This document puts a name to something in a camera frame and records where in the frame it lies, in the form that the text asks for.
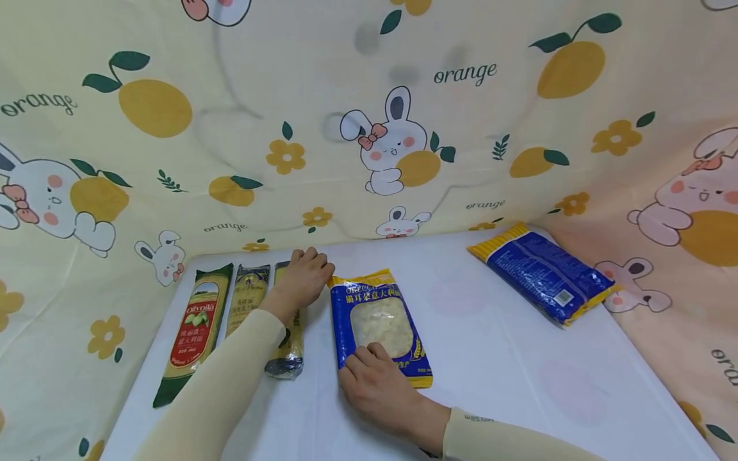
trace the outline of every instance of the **hand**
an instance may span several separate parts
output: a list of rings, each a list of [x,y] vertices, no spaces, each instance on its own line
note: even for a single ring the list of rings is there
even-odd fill
[[[318,254],[312,246],[307,252],[294,250],[279,283],[267,293],[259,308],[274,314],[285,326],[290,325],[298,310],[318,299],[335,270],[328,256]]]
[[[380,343],[359,346],[338,371],[346,400],[389,434],[440,456],[451,409],[413,389]]]

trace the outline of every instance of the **pasta in bag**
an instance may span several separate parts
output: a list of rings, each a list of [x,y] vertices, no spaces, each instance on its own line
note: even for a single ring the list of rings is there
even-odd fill
[[[413,387],[431,386],[423,343],[389,269],[356,279],[333,277],[328,286],[339,370],[358,346],[378,342]]]

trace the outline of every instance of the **blue and yellow package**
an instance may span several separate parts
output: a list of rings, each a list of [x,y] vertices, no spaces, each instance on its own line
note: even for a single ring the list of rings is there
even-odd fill
[[[468,250],[565,327],[619,289],[599,271],[523,223]]]
[[[358,346],[378,342],[413,387],[431,387],[423,343],[389,269],[355,279],[333,277],[328,286],[339,370]]]

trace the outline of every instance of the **pasta package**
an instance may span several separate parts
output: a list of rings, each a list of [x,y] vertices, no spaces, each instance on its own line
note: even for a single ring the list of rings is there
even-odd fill
[[[285,271],[289,261],[277,263],[275,266],[275,283]],[[303,312],[297,311],[292,324],[287,327],[287,334],[272,358],[266,363],[264,372],[277,379],[295,379],[303,372]]]
[[[251,268],[238,266],[226,321],[226,338],[261,304],[269,286],[269,270],[269,264]]]
[[[333,277],[328,286],[339,370],[358,346],[378,342],[413,387],[431,387],[423,343],[389,269],[356,279]]]
[[[171,403],[215,349],[232,275],[233,264],[211,272],[197,271],[154,408]]]
[[[561,327],[620,289],[523,223],[468,250]]]

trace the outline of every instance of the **yellow pasta package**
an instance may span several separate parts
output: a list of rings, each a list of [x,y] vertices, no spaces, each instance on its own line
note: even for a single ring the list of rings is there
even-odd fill
[[[275,283],[279,282],[289,261],[275,266]],[[287,326],[287,334],[264,367],[264,372],[277,379],[295,379],[303,372],[303,312],[297,311],[292,324]]]
[[[339,369],[358,346],[378,342],[413,387],[431,387],[423,343],[389,269],[355,279],[333,277],[328,286]]]

